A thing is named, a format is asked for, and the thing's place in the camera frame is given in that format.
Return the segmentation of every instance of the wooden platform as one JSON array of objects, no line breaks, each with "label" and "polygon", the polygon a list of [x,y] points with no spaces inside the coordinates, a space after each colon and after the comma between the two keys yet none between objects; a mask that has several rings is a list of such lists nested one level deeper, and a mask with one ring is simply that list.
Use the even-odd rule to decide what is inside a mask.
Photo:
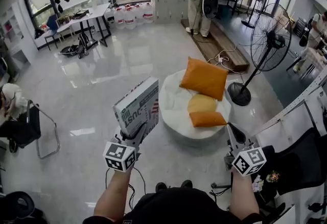
[{"label": "wooden platform", "polygon": [[[189,21],[187,19],[183,19],[181,23],[184,27],[189,26]],[[226,67],[236,72],[244,72],[250,66],[249,62],[246,60],[240,50],[237,47],[235,49],[235,44],[233,44],[233,42],[224,34],[224,32],[213,22],[211,22],[209,36],[207,38],[202,37],[201,34],[193,35],[191,37],[207,61],[221,51],[226,50],[232,51],[225,51],[221,53],[222,56],[229,58],[229,62],[224,63]],[[217,61],[211,60],[210,63],[216,64]]]}]

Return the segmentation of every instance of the tiled floor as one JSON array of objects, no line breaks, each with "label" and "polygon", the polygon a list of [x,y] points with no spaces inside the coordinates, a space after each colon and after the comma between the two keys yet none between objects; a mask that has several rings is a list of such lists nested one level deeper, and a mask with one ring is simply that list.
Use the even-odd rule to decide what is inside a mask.
[{"label": "tiled floor", "polygon": [[[167,75],[186,68],[188,56],[204,59],[180,24],[113,31],[107,42],[108,48],[97,46],[81,60],[59,55],[54,45],[51,52],[44,48],[17,82],[24,95],[39,103],[57,123],[61,150],[44,160],[38,159],[35,143],[17,154],[7,152],[6,172],[2,172],[4,191],[30,194],[51,224],[81,223],[92,215],[105,189],[104,145],[118,125],[112,105],[147,76],[159,78],[161,84]],[[58,46],[71,43],[67,40]],[[228,84],[233,81],[240,82],[240,76],[229,75]],[[255,77],[250,90],[251,104],[233,105],[231,121],[253,132],[282,106],[262,74]],[[45,153],[55,149],[54,135],[50,122],[44,117],[40,120],[40,146]],[[145,178],[147,192],[153,192],[160,181],[179,186],[185,179],[209,192],[212,182],[230,180],[223,162],[226,140],[222,134],[210,148],[183,146],[160,119],[142,144],[135,167]],[[143,195],[143,183],[136,171],[132,172],[131,184],[136,190],[136,204]],[[218,198],[218,205],[226,209],[229,198],[230,193],[225,193]]]},{"label": "tiled floor", "polygon": [[[224,27],[228,37],[233,41],[233,43],[250,45],[251,33],[253,30],[241,23],[241,20],[244,18],[246,18],[245,14],[239,16],[235,14],[231,17],[230,11],[223,11],[223,14],[221,14],[221,20],[215,20],[215,22],[218,22]],[[254,14],[251,23],[255,23],[256,19],[257,15]],[[249,46],[244,46],[243,48],[244,51],[250,54]],[[303,47],[299,46],[299,38],[295,34],[292,34],[290,50],[298,54],[303,50]],[[277,68],[272,71],[262,72],[284,107],[294,101],[310,85],[314,80],[314,77],[312,76],[317,76],[317,71],[314,71],[311,76],[306,77],[304,80],[300,80],[299,76],[295,74],[293,70],[286,72],[286,69],[294,60],[293,54],[287,54]]]}]

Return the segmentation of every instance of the blue chair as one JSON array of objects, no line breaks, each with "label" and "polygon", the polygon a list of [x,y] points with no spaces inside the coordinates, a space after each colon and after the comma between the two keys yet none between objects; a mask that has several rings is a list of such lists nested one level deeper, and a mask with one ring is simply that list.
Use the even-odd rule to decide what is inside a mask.
[{"label": "blue chair", "polygon": [[[48,46],[49,50],[50,50],[50,47],[49,47],[48,41],[46,39],[48,39],[50,37],[52,37],[53,41],[55,42],[56,48],[58,49],[56,39],[55,39],[55,35],[57,34],[57,30],[59,29],[59,27],[58,27],[56,21],[57,21],[57,15],[56,14],[53,14],[48,18],[48,21],[47,21],[46,25],[50,28],[50,30],[47,31],[43,35],[43,37],[45,39],[45,42],[46,42],[46,45]],[[59,35],[59,41],[61,42],[60,36],[62,37],[63,40],[64,40],[64,38],[63,38],[62,34]]]}]

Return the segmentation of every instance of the pedestal fan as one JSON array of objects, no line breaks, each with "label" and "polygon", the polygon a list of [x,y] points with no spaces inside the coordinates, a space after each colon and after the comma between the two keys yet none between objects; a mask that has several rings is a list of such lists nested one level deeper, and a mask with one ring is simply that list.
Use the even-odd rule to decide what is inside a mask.
[{"label": "pedestal fan", "polygon": [[[275,14],[267,14],[274,8]],[[251,35],[250,53],[255,70],[245,84],[232,83],[228,87],[235,104],[246,106],[250,103],[248,84],[257,71],[270,71],[282,62],[290,48],[291,39],[290,18],[286,10],[281,5],[268,5],[258,16]]]}]

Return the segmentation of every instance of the white round ottoman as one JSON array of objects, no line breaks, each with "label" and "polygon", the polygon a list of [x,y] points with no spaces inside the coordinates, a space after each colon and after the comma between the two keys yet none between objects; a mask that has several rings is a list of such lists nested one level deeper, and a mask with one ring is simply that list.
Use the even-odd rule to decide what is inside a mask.
[{"label": "white round ottoman", "polygon": [[[186,70],[168,76],[159,93],[159,107],[163,121],[171,129],[182,136],[193,140],[209,139],[216,135],[224,126],[211,128],[193,127],[188,113],[188,104],[193,95],[198,92],[179,87]],[[216,112],[220,112],[226,122],[229,122],[231,104],[226,99],[226,90],[223,100],[217,101]]]}]

